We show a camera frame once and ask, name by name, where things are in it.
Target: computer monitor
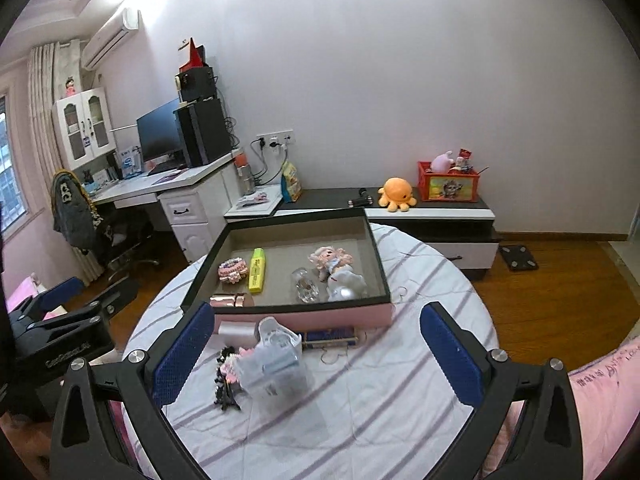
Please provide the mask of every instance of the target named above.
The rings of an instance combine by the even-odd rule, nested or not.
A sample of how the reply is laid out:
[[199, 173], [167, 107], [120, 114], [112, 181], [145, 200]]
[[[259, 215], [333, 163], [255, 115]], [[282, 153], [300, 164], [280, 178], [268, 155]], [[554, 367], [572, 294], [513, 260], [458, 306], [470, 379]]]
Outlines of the computer monitor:
[[174, 116], [178, 104], [180, 99], [174, 99], [138, 119], [140, 148], [145, 162], [182, 149]]

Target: red plastic crate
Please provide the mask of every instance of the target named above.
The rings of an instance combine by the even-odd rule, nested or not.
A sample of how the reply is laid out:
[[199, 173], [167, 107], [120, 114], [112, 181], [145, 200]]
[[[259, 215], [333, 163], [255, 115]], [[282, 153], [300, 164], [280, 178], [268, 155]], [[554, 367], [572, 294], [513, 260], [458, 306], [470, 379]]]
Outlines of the red plastic crate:
[[418, 189], [425, 202], [477, 202], [478, 180], [475, 170], [470, 173], [427, 173], [430, 162], [418, 162]]

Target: metal screw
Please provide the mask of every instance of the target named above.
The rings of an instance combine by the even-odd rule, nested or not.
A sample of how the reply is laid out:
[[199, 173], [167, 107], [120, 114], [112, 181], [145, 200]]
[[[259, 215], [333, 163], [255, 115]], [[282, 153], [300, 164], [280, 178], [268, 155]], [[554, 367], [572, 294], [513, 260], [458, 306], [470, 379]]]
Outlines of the metal screw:
[[144, 350], [134, 350], [127, 356], [127, 359], [129, 360], [130, 363], [139, 363], [144, 358], [145, 358]]
[[557, 358], [553, 358], [551, 359], [551, 361], [549, 361], [549, 365], [554, 369], [554, 370], [562, 370], [562, 368], [564, 368], [564, 363]]
[[502, 348], [494, 348], [491, 350], [491, 357], [494, 361], [503, 363], [508, 359], [509, 355]]
[[74, 359], [73, 361], [71, 361], [71, 369], [72, 370], [79, 370], [80, 368], [82, 368], [84, 366], [84, 359], [82, 359], [81, 357], [79, 357], [78, 359]]

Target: white tablecloth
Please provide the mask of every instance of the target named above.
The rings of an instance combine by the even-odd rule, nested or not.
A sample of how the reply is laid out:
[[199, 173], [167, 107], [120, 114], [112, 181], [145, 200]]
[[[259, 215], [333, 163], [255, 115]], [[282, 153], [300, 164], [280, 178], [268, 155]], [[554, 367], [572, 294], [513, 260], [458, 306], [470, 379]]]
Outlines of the white tablecloth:
[[[213, 336], [177, 400], [163, 411], [212, 479], [421, 479], [449, 447], [471, 409], [458, 402], [418, 319], [439, 301], [485, 348], [498, 340], [473, 286], [439, 252], [396, 228], [372, 224], [392, 301], [393, 325], [370, 331], [354, 349], [305, 351], [313, 385], [302, 400], [274, 412], [239, 394], [242, 411], [214, 406]], [[176, 276], [138, 323], [125, 354], [148, 349], [175, 326], [180, 302], [202, 260]], [[125, 412], [142, 471], [154, 472]]]

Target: blue gripper pad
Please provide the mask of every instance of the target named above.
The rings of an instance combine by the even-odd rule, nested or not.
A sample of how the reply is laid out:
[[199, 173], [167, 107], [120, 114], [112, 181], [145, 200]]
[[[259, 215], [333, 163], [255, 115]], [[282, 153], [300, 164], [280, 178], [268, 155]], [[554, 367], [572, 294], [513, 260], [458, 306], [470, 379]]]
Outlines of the blue gripper pad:
[[420, 313], [420, 332], [462, 404], [478, 408], [484, 397], [480, 368], [428, 304]]
[[57, 284], [46, 292], [36, 296], [38, 307], [43, 312], [51, 312], [66, 303], [72, 297], [77, 296], [84, 289], [84, 283], [79, 278], [69, 278], [66, 282]]
[[214, 320], [211, 306], [202, 303], [159, 362], [152, 381], [152, 397], [159, 408], [177, 399], [204, 346], [213, 334]]

